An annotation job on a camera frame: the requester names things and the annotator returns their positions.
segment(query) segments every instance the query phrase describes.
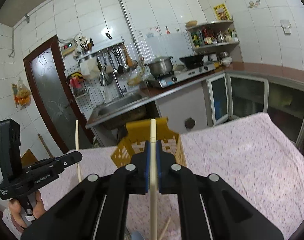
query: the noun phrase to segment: hand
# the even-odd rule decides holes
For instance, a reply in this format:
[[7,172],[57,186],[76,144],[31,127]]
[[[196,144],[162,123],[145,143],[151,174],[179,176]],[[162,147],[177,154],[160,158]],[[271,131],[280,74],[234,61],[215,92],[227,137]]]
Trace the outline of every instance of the hand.
[[[35,192],[35,200],[36,205],[33,208],[32,214],[35,218],[41,217],[45,213],[44,204],[41,199],[41,193],[39,191]],[[13,216],[14,220],[23,228],[27,228],[27,224],[23,221],[20,212],[21,212],[21,205],[17,199],[9,200],[9,209],[11,215]]]

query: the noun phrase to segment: pot lid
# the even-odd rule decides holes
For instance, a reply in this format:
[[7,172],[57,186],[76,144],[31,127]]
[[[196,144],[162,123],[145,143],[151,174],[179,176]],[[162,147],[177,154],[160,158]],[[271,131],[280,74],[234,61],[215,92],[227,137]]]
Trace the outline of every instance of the pot lid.
[[157,62],[165,61],[165,60],[168,60],[168,59],[171,59],[171,58],[172,58],[172,56],[170,56],[170,57],[169,56],[156,57],[155,59],[152,60],[151,63],[157,63]]

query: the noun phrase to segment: yellow poster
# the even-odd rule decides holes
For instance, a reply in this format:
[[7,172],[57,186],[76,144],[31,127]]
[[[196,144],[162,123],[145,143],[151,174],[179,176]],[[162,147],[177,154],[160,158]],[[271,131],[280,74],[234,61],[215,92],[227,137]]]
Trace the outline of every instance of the yellow poster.
[[232,20],[229,12],[227,11],[227,8],[225,6],[224,3],[215,6],[214,8],[215,14],[216,14],[216,18],[219,21],[227,21],[227,20]]

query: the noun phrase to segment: door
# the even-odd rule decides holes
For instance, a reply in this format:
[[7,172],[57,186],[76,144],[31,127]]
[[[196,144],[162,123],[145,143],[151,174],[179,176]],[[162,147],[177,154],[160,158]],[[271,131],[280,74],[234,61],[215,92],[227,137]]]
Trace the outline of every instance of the door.
[[215,126],[227,121],[229,118],[225,74],[207,79],[207,87],[211,103],[213,125]]
[[63,153],[75,149],[75,123],[79,120],[79,147],[91,148],[93,133],[65,82],[57,37],[43,43],[25,59],[28,82],[41,117]]
[[273,123],[296,145],[304,136],[304,88],[268,83],[268,108]]
[[267,112],[267,79],[227,74],[227,83],[232,119]]
[[200,83],[160,98],[157,101],[162,117],[168,117],[168,127],[177,133],[207,127],[203,88]]

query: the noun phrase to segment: wicker basket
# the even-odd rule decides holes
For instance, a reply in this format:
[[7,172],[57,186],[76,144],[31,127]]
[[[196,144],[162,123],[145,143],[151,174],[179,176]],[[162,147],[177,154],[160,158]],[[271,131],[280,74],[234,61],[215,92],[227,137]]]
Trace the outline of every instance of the wicker basket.
[[[145,141],[150,140],[150,119],[129,122],[126,129],[128,135],[111,155],[118,168],[129,164],[134,154],[144,151]],[[180,136],[167,127],[167,118],[156,118],[156,139],[161,140],[164,152],[172,153],[177,163],[186,166]]]

